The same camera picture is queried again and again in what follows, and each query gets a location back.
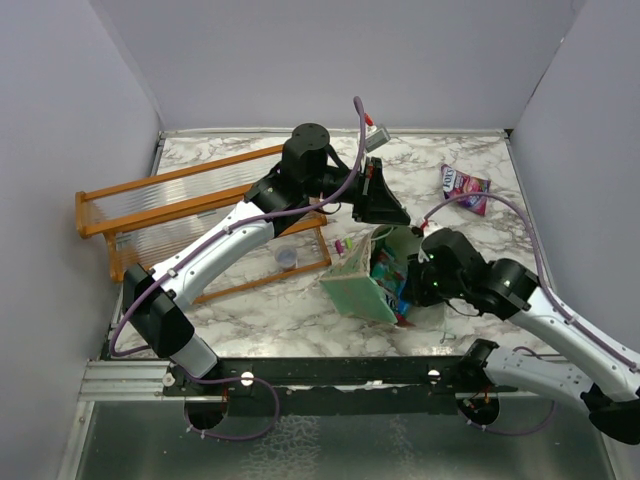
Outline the red blue snack bag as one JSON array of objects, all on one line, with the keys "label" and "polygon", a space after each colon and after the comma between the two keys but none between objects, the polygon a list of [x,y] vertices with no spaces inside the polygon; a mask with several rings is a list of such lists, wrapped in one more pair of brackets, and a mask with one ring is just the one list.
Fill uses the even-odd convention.
[{"label": "red blue snack bag", "polygon": [[390,294],[399,295],[407,279],[408,268],[400,262],[394,253],[382,248],[370,271],[370,277],[377,285]]}]

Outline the green paper bag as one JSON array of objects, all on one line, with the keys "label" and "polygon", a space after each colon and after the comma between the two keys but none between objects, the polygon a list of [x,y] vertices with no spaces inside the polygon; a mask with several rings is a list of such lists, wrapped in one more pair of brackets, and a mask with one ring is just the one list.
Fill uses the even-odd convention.
[{"label": "green paper bag", "polygon": [[399,328],[417,328],[435,331],[441,340],[453,340],[445,318],[443,304],[430,307],[411,307],[407,317],[408,325],[397,326],[396,319],[386,305],[384,294],[370,277],[374,261],[382,248],[390,250],[396,258],[407,266],[407,257],[415,254],[421,244],[423,234],[408,226],[382,225],[369,232],[347,250],[338,263],[332,265],[320,277],[320,284],[331,299],[338,313],[374,323]]}]

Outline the purple snack bag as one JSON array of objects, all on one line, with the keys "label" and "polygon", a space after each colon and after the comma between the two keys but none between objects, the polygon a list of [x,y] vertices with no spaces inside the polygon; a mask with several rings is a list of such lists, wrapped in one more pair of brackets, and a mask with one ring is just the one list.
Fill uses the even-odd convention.
[{"label": "purple snack bag", "polygon": [[459,200],[458,204],[477,215],[485,215],[487,199],[483,196],[478,196],[477,193],[489,192],[491,187],[490,180],[469,175],[448,164],[443,164],[440,167],[440,173],[445,199],[468,194],[468,197]]}]

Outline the blue snack packet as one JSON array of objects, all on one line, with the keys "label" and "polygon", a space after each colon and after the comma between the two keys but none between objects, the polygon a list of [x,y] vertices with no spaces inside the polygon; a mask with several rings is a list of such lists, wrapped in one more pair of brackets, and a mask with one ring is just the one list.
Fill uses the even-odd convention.
[{"label": "blue snack packet", "polygon": [[384,294],[386,305],[389,307],[391,312],[393,313],[396,319],[397,326],[406,326],[408,325],[407,317],[410,313],[412,305],[402,300],[401,298],[389,294],[386,292]]}]

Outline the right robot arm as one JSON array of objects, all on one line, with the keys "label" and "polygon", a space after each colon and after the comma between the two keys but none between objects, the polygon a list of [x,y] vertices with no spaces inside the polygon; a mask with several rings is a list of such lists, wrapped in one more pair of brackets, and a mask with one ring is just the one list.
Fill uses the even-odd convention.
[{"label": "right robot arm", "polygon": [[459,231],[409,230],[403,298],[430,307],[462,300],[529,332],[565,358],[556,364],[523,356],[489,340],[475,341],[459,367],[461,383],[513,387],[571,406],[601,433],[639,442],[639,354],[568,307],[521,263],[487,261]]}]

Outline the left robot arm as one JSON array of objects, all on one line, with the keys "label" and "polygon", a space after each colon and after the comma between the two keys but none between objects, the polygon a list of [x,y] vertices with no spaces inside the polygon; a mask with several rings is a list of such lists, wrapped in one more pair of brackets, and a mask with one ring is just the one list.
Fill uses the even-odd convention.
[{"label": "left robot arm", "polygon": [[280,161],[256,181],[223,220],[151,269],[136,264],[123,278],[124,322],[159,358],[186,371],[186,382],[206,395],[220,385],[213,349],[184,311],[214,279],[244,255],[277,238],[307,213],[349,204],[357,222],[406,226],[410,217],[388,188],[380,159],[360,146],[348,167],[321,125],[297,126]]}]

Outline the small clear plastic cup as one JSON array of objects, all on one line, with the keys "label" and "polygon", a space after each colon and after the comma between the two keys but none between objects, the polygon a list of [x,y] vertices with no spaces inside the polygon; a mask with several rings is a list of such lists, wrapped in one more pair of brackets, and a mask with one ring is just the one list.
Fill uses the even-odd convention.
[{"label": "small clear plastic cup", "polygon": [[298,253],[293,246],[278,247],[274,252],[274,259],[283,271],[295,270],[298,267]]}]

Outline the orange wooden rack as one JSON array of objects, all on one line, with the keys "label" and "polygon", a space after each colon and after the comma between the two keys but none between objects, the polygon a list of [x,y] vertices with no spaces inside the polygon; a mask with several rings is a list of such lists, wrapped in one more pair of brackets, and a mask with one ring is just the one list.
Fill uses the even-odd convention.
[{"label": "orange wooden rack", "polygon": [[[120,283],[130,266],[150,268],[223,220],[279,161],[281,151],[279,145],[270,146],[92,192],[79,191],[76,230],[83,239],[104,237],[109,275]],[[326,223],[321,213],[306,215],[272,244],[254,250],[209,284],[198,302],[330,266],[322,232]],[[283,271],[274,259],[275,250],[283,245],[297,249],[295,270]]]}]

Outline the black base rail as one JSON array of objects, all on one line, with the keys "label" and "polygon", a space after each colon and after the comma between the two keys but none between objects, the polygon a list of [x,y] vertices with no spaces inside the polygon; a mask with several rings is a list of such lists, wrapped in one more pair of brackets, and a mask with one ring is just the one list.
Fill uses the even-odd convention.
[{"label": "black base rail", "polygon": [[202,379],[171,366],[164,396],[235,417],[453,414],[495,392],[482,355],[224,358]]}]

